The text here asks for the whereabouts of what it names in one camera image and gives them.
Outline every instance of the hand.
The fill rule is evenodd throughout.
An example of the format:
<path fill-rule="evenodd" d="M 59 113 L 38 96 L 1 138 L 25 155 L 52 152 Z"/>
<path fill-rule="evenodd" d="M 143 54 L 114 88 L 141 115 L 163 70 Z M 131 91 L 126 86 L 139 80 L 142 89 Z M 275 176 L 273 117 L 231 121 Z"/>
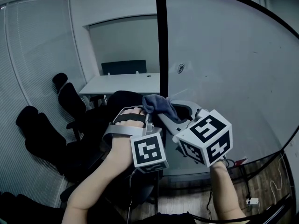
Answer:
<path fill-rule="evenodd" d="M 125 110 L 122 114 L 130 113 L 145 115 L 145 112 L 137 107 Z M 116 125 L 143 128 L 144 123 L 141 121 L 128 120 L 117 122 Z M 126 170 L 133 161 L 130 137 L 126 135 L 114 135 L 112 139 L 112 148 L 106 159 L 110 160 L 110 162 L 116 165 L 117 168 L 120 168 L 121 171 Z"/>

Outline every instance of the power strip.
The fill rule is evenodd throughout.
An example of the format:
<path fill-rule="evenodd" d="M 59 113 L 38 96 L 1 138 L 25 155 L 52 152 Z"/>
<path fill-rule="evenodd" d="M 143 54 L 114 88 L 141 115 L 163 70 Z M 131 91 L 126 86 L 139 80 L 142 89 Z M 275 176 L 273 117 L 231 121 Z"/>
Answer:
<path fill-rule="evenodd" d="M 258 205 L 258 198 L 248 198 L 246 200 L 247 205 Z"/>

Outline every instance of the gray towel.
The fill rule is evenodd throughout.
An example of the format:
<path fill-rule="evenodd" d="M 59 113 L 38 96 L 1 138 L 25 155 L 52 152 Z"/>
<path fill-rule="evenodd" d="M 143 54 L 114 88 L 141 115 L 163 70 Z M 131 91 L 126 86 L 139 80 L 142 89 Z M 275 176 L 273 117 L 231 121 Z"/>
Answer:
<path fill-rule="evenodd" d="M 171 104 L 169 98 L 164 98 L 160 95 L 147 95 L 142 98 L 142 105 L 144 110 L 151 114 L 155 113 L 166 113 L 169 117 L 175 121 L 180 121 L 176 110 Z"/>

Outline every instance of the white desk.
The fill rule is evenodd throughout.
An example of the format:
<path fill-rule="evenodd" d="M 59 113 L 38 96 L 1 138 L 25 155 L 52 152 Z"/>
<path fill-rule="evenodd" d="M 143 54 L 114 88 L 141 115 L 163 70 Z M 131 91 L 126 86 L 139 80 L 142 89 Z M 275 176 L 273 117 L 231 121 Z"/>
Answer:
<path fill-rule="evenodd" d="M 87 83 L 79 95 L 107 95 L 116 91 L 159 94 L 160 73 L 97 76 Z"/>

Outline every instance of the person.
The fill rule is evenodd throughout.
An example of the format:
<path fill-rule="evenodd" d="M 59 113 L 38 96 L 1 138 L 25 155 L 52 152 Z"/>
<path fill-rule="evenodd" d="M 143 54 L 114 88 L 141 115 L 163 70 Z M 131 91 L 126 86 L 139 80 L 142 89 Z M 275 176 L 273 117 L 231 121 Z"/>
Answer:
<path fill-rule="evenodd" d="M 128 109 L 123 112 L 123 114 L 129 113 L 145 115 L 141 108 Z M 116 125 L 144 126 L 141 121 L 133 120 L 122 121 Z M 112 148 L 106 159 L 71 194 L 62 224 L 86 224 L 88 210 L 96 204 L 107 185 L 125 171 L 132 161 L 130 138 L 114 135 Z M 237 193 L 223 162 L 212 165 L 210 172 L 214 206 L 218 218 L 230 220 L 245 217 L 239 207 Z"/>

